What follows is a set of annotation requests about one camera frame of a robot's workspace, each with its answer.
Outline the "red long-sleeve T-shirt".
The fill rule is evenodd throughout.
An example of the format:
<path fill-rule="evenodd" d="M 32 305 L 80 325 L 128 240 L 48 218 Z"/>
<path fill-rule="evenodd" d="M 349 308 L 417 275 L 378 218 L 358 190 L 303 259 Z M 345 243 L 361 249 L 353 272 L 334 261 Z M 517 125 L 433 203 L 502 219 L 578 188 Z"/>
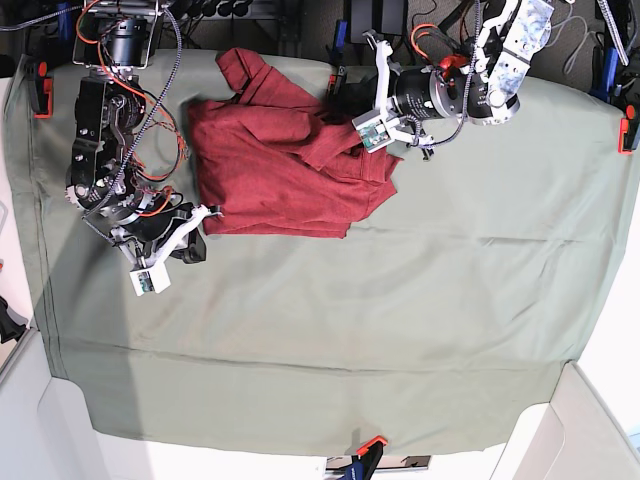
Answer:
<path fill-rule="evenodd" d="M 234 97 L 187 109 L 200 199 L 221 210 L 206 234 L 342 239 L 395 195 L 400 158 L 368 152 L 350 120 L 256 52 L 216 62 Z"/>

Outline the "blue clamp top middle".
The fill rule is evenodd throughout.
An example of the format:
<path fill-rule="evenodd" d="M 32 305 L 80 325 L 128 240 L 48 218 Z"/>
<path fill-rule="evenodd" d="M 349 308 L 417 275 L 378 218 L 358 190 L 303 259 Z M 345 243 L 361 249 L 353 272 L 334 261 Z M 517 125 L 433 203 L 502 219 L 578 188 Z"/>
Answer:
<path fill-rule="evenodd" d="M 329 77 L 327 97 L 331 98 L 338 94 L 347 77 L 347 69 L 344 65 L 344 47 L 348 32 L 348 22 L 343 19 L 336 21 L 333 41 L 330 46 L 326 46 L 329 56 L 329 63 L 334 67 L 334 72 Z"/>

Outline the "black clamp left edge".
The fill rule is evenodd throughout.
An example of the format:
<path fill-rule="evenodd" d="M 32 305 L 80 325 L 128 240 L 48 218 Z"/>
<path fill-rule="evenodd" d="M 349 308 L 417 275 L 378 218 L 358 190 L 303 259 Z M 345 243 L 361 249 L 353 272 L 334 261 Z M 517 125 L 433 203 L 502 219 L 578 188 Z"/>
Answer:
<path fill-rule="evenodd" d="M 5 344 L 9 341 L 19 341 L 26 331 L 25 325 L 19 325 L 9 315 L 9 306 L 7 301 L 0 297 L 0 335 L 1 343 Z"/>

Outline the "orange black clamp left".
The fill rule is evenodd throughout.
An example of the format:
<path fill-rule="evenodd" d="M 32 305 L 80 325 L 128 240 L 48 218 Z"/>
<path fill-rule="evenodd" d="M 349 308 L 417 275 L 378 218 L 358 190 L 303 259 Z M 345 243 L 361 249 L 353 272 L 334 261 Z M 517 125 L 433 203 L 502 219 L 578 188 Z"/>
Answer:
<path fill-rule="evenodd" d="M 25 56 L 22 73 L 27 83 L 29 103 L 36 119 L 48 119 L 53 115 L 53 78 L 48 75 L 44 60 Z"/>

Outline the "blue clamp top right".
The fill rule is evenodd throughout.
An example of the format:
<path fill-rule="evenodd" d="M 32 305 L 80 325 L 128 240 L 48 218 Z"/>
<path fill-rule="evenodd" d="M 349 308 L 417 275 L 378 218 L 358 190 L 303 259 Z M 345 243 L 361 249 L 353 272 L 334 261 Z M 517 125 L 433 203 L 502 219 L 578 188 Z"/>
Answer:
<path fill-rule="evenodd" d="M 596 47 L 592 56 L 592 84 L 590 95 L 611 103 L 615 92 L 614 82 L 618 66 L 618 53 L 613 47 Z"/>

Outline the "blue clamp top left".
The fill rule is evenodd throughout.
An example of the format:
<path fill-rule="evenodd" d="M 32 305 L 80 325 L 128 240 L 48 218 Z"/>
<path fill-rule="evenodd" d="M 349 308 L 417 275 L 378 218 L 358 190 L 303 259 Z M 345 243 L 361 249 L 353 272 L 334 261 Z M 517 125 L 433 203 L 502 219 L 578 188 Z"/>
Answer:
<path fill-rule="evenodd" d="M 58 1 L 56 3 L 56 10 L 59 13 L 59 15 L 57 16 L 58 39 L 62 43 L 69 42 L 72 36 L 72 15 L 68 11 L 68 8 L 70 7 L 70 1 Z"/>

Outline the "orange clamp right edge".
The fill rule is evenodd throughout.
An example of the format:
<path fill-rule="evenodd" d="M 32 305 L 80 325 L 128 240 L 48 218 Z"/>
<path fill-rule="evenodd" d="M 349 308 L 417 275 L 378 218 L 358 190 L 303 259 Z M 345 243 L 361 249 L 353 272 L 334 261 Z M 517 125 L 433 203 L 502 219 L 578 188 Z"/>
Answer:
<path fill-rule="evenodd" d="M 628 104 L 620 121 L 618 152 L 630 155 L 639 146 L 639 107 Z"/>

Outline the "white bin bottom left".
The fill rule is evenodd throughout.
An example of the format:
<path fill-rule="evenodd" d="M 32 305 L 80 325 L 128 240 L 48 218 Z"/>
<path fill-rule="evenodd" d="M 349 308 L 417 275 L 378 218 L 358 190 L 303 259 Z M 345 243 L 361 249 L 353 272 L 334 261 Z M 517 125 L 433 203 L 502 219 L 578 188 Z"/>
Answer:
<path fill-rule="evenodd" d="M 85 396 L 51 375 L 44 341 L 30 329 L 1 367 L 3 479 L 152 479 L 143 443 L 99 434 Z"/>

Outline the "white bin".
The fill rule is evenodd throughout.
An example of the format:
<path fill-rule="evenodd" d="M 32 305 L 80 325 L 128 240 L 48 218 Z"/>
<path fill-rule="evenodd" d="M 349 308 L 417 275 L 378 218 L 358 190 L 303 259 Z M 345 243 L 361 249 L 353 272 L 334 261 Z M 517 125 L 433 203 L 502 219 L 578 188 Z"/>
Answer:
<path fill-rule="evenodd" d="M 549 402 L 525 409 L 493 479 L 637 479 L 639 452 L 586 374 L 564 365 Z"/>
<path fill-rule="evenodd" d="M 99 434 L 85 396 L 51 375 L 44 341 L 30 329 L 1 367 L 3 479 L 152 479 L 143 443 Z"/>

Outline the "green table cloth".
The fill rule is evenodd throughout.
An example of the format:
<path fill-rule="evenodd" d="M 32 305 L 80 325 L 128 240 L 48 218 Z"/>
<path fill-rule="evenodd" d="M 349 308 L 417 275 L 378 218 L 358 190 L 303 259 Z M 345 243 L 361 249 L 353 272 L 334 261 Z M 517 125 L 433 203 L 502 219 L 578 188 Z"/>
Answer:
<path fill-rule="evenodd" d="M 212 236 L 137 296 L 130 263 L 64 195 L 85 69 L 33 118 L 16 76 L 6 167 L 51 373 L 101 433 L 341 455 L 381 435 L 405 455 L 480 450 L 549 400 L 587 345 L 623 259 L 639 158 L 621 113 L 527 78 L 500 126 L 431 161 L 400 145 L 396 194 L 344 239 Z"/>

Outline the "blue orange clamp bottom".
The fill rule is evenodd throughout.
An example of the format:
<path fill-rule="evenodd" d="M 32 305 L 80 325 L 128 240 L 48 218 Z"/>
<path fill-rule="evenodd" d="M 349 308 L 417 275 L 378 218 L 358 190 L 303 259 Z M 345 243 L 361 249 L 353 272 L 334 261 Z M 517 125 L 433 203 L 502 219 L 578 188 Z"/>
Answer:
<path fill-rule="evenodd" d="M 370 480 L 383 457 L 388 441 L 378 435 L 363 444 L 351 457 L 351 464 L 345 468 L 342 480 Z"/>

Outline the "white bin bottom right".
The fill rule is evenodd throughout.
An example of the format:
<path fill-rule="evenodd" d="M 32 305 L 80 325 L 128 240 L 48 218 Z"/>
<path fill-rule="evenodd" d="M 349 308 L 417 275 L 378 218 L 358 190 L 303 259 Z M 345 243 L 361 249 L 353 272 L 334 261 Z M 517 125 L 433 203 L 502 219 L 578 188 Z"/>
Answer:
<path fill-rule="evenodd" d="M 525 409 L 493 479 L 637 479 L 639 452 L 586 374 L 564 365 L 549 402 Z"/>

